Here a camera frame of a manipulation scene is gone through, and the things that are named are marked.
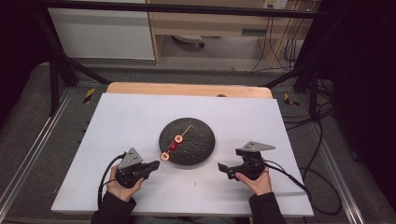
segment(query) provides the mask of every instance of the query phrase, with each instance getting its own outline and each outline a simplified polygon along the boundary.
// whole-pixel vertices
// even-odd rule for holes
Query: human hand
[[[241,173],[236,173],[235,176],[241,182],[246,184],[250,188],[250,190],[257,196],[272,192],[271,177],[269,174],[268,166],[265,166],[262,174],[256,180],[251,180],[247,176],[242,175]]]
[[[111,167],[111,173],[110,173],[110,179],[109,180],[114,180],[110,181],[106,184],[107,191],[111,193],[112,195],[116,196],[117,198],[129,202],[131,200],[132,195],[134,195],[138,190],[141,189],[142,183],[143,183],[143,178],[140,178],[136,184],[134,184],[134,187],[131,189],[127,189],[119,184],[116,179],[116,173],[117,169],[119,168],[118,165],[115,165]]]

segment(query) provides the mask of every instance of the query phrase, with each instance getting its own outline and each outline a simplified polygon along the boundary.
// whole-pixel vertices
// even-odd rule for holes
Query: black cable
[[[295,62],[297,59],[297,57],[296,57],[297,40],[295,38],[296,38],[303,22],[304,22],[304,20],[301,20],[300,23],[297,25],[297,28],[295,28],[295,30],[293,31],[293,34],[291,36],[291,39],[289,40],[289,42],[291,44],[289,44],[289,42],[288,42],[288,44],[285,48],[285,59],[286,59],[286,55],[288,53],[289,57],[286,60],[289,62],[291,62],[291,61]]]
[[[333,108],[332,107],[326,108],[325,110],[322,110],[322,113],[320,115],[318,115],[318,117],[320,119],[323,119],[323,118],[329,116],[330,114],[332,114],[332,112],[333,112]],[[303,126],[303,125],[305,125],[305,124],[307,124],[307,123],[309,123],[311,121],[313,121],[313,119],[311,117],[308,117],[308,119],[303,119],[303,120],[298,120],[298,121],[295,121],[295,120],[292,120],[292,121],[284,120],[284,123],[285,124],[296,124],[295,126],[292,126],[292,127],[289,127],[289,128],[286,129],[287,131],[289,131],[289,130],[301,127],[301,126]]]
[[[273,170],[276,170],[276,171],[280,172],[281,174],[287,176],[294,184],[296,184],[298,187],[300,187],[300,189],[305,191],[306,195],[308,196],[308,200],[312,201],[311,191],[306,186],[304,186],[304,184],[300,183],[296,178],[294,178],[294,176],[289,175],[280,165],[278,165],[280,168],[272,166],[268,163],[266,163],[265,166],[267,166],[268,168],[271,168]]]
[[[110,183],[110,182],[113,182],[113,181],[115,181],[115,180],[118,180],[118,179],[115,178],[115,179],[109,180],[109,181],[107,181],[106,183],[104,183],[104,184],[102,185],[102,187],[104,187],[106,184],[108,184],[108,183]]]
[[[337,196],[338,207],[337,207],[337,209],[336,209],[335,211],[333,211],[333,212],[324,211],[324,210],[322,210],[322,209],[316,207],[314,204],[311,203],[312,207],[313,207],[314,209],[316,209],[318,212],[320,212],[320,213],[322,213],[322,214],[325,214],[325,215],[328,215],[328,216],[335,216],[335,215],[339,214],[339,213],[341,212],[341,209],[342,209],[342,199],[341,199],[340,193],[339,193],[338,190],[335,188],[335,186],[334,186],[329,180],[327,180],[326,177],[324,177],[323,175],[321,175],[320,173],[318,173],[317,171],[315,171],[315,170],[313,170],[313,169],[310,169],[310,168],[307,168],[307,167],[299,167],[299,169],[300,169],[300,170],[305,170],[305,172],[307,172],[307,171],[312,172],[312,173],[314,173],[315,175],[317,175],[318,177],[320,177],[324,182],[326,182],[326,183],[330,186],[330,188],[332,188],[332,190],[334,191],[335,195]]]
[[[105,184],[103,182],[105,182],[106,174],[107,174],[108,170],[111,168],[111,166],[113,165],[113,163],[116,160],[123,159],[125,157],[125,155],[126,155],[126,152],[124,152],[122,155],[119,155],[118,157],[114,158],[113,161],[111,161],[111,163],[107,166],[105,173],[102,176],[102,180],[100,182],[99,189],[98,189],[98,208],[99,209],[100,209],[100,206],[102,205],[102,191],[103,191],[103,187],[105,186]]]
[[[323,128],[322,128],[321,122],[320,122],[320,120],[321,120],[321,118],[320,118],[320,111],[321,111],[321,108],[322,108],[323,106],[327,105],[327,104],[329,104],[329,103],[326,103],[326,104],[321,105],[321,106],[319,107],[319,109],[318,109],[318,126],[319,126],[319,131],[320,131],[319,140],[318,140],[317,148],[315,149],[314,154],[313,154],[312,157],[311,157],[311,160],[309,161],[308,165],[306,166],[307,169],[310,168],[310,166],[312,165],[312,162],[314,161],[315,157],[317,156],[317,154],[318,154],[318,152],[319,152],[319,150],[320,150],[320,145],[321,145],[321,142],[322,142],[322,139],[323,139]],[[306,172],[307,172],[307,171],[308,171],[308,170],[305,170],[305,172],[304,172],[304,174],[303,174],[303,180],[305,179],[305,176],[306,176]]]
[[[302,119],[310,118],[310,115],[282,116],[282,119]]]
[[[274,162],[274,161],[268,161],[268,160],[264,160],[264,161],[265,161],[265,162],[271,162],[271,163],[277,165],[281,170],[283,170],[284,172],[286,172],[285,169],[283,169],[283,167],[282,167],[281,165],[277,164],[276,162]]]
[[[279,58],[277,57],[277,55],[276,55],[276,53],[275,53],[275,51],[274,51],[274,49],[273,49],[273,47],[272,47],[272,43],[271,43],[272,37],[271,37],[271,35],[272,35],[272,28],[273,28],[273,27],[274,27],[274,17],[271,17],[270,43],[269,43],[269,44],[270,44],[270,49],[271,49],[271,51],[273,52],[273,54],[274,54],[274,56],[275,56],[277,62],[279,63],[280,67],[282,67],[282,68],[285,69],[285,70],[288,70],[287,67],[284,67],[284,66],[282,65],[282,63],[280,62]]]
[[[260,72],[260,71],[266,71],[266,70],[275,70],[275,69],[285,69],[284,67],[276,67],[276,68],[263,68],[263,69],[259,69],[259,70],[256,70],[256,71],[254,71],[254,72],[250,72],[250,74],[251,73],[257,73],[257,72]]]
[[[286,62],[287,62],[287,66],[289,67],[289,71],[291,71],[291,62],[290,62],[290,60],[289,60],[289,58],[288,58],[288,48],[289,48],[289,40],[288,40],[288,42],[286,43],[286,47],[285,48],[283,48],[283,50],[284,50],[284,52],[283,52],[283,57],[285,58],[285,60],[286,60]]]
[[[300,64],[305,63],[305,61],[325,42],[327,38],[332,34],[332,32],[335,30],[335,28],[338,26],[338,24],[341,22],[341,20],[345,17],[349,9],[352,7],[353,3],[356,0],[351,0],[349,6],[346,8],[346,10],[343,12],[343,14],[340,16],[338,21],[335,23],[335,25],[330,29],[330,31],[324,35],[320,41],[314,46],[314,48],[303,58],[300,60]]]
[[[297,8],[297,6],[298,6],[298,2],[299,2],[299,0],[297,0],[296,3],[294,4],[293,10],[296,10],[296,8]],[[290,43],[291,43],[290,46],[289,46],[289,40],[288,40],[288,43],[287,43],[287,45],[286,45],[286,47],[285,47],[284,57],[285,57],[285,60],[288,61],[289,71],[291,71],[291,68],[294,68],[294,66],[291,66],[291,61],[294,61],[294,62],[296,61],[296,46],[297,46],[297,41],[295,40],[295,37],[297,36],[297,33],[298,33],[299,29],[300,29],[300,26],[301,26],[301,22],[300,22],[300,24],[298,25],[297,29],[294,31],[294,34],[292,35],[292,38],[290,39]],[[288,48],[291,49],[291,50],[290,50],[289,59],[286,57]]]
[[[262,56],[264,55],[264,51],[265,51],[265,41],[267,39],[267,30],[268,30],[268,25],[270,23],[270,18],[268,17],[268,21],[267,21],[267,26],[265,27],[265,34],[264,34],[264,44],[262,47],[262,55],[260,56],[259,61],[256,63],[256,65],[253,67],[253,69],[249,72],[250,74],[255,73],[253,72],[254,69],[256,69],[256,67],[259,65],[259,63],[262,61]]]

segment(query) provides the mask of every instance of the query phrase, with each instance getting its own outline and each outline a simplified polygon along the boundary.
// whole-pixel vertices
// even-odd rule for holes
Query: white tabletop
[[[215,149],[206,161],[193,167],[161,161],[134,195],[134,215],[250,216],[252,193],[218,168],[218,162],[241,165],[235,149],[250,140],[275,146],[262,156],[302,182],[276,100],[105,93],[51,210],[65,214],[97,210],[97,189],[108,164],[130,147],[144,162],[159,161],[160,133],[180,118],[200,119],[209,125],[216,137]],[[285,217],[313,216],[299,187],[275,170],[270,175]]]

